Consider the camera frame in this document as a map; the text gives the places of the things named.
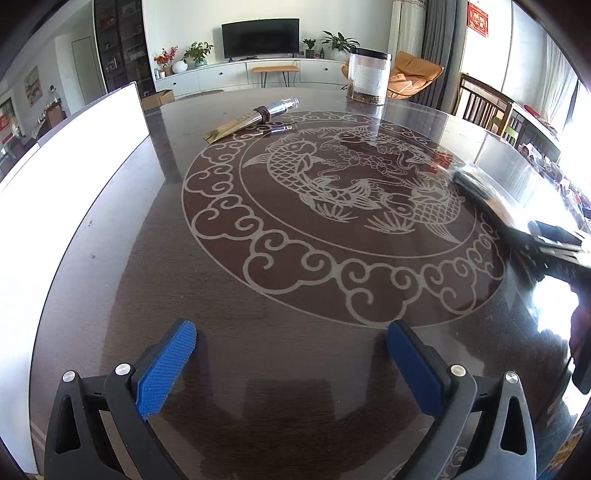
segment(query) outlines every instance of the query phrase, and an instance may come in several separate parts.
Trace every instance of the television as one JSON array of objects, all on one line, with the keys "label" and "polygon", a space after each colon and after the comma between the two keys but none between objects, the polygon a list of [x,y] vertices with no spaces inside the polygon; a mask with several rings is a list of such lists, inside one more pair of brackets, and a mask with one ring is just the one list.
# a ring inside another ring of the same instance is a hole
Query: television
[{"label": "television", "polygon": [[300,50],[300,19],[274,18],[222,25],[223,52],[227,59]]}]

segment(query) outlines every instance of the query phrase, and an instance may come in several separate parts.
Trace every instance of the gray curtain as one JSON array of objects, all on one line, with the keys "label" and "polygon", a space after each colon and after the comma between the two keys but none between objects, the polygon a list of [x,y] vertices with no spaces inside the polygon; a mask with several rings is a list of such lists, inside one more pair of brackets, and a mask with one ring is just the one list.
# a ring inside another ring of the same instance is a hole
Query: gray curtain
[{"label": "gray curtain", "polygon": [[441,109],[452,58],[457,0],[428,0],[422,58],[443,67],[429,87],[415,95],[414,102]]}]

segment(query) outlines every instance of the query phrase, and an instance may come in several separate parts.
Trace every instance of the round table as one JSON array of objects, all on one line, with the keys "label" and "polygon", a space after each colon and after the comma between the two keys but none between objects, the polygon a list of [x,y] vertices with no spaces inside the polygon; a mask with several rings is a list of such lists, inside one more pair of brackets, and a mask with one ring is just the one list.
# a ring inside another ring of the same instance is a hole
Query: round table
[{"label": "round table", "polygon": [[444,171],[473,162],[538,219],[573,226],[558,194],[475,125],[340,91],[290,89],[298,110],[207,146],[207,131],[280,92],[147,116],[150,137],[95,201],[47,297],[30,391],[41,470],[63,372],[133,362],[178,317],[195,322],[197,348],[150,423],[191,479],[392,478],[432,422],[386,350],[397,318],[472,375],[516,371],[545,466],[586,402],[564,394],[576,296],[533,283]]}]

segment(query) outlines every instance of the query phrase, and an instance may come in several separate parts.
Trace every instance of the metal screw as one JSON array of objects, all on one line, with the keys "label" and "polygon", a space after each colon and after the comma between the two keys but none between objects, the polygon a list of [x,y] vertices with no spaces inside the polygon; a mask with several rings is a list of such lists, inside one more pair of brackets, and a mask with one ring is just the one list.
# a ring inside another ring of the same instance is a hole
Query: metal screw
[{"label": "metal screw", "polygon": [[517,383],[519,381],[519,377],[517,376],[517,374],[515,372],[507,372],[505,374],[505,379],[509,383]]},{"label": "metal screw", "polygon": [[68,370],[61,379],[64,382],[71,382],[72,380],[75,379],[75,377],[76,377],[76,372],[73,372],[72,370]]},{"label": "metal screw", "polygon": [[464,375],[466,375],[466,369],[461,365],[452,365],[450,370],[452,371],[452,374],[454,374],[456,377],[463,377]]},{"label": "metal screw", "polygon": [[120,364],[115,367],[115,373],[117,375],[127,375],[131,371],[131,366],[129,364]]}]

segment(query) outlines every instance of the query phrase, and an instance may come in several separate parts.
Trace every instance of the dark glass cabinet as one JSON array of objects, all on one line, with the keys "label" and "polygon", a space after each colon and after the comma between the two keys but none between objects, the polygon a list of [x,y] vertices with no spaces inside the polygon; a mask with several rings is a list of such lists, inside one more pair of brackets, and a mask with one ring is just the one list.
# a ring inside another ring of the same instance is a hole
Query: dark glass cabinet
[{"label": "dark glass cabinet", "polygon": [[107,91],[135,81],[140,97],[154,93],[141,0],[94,0],[94,13]]}]

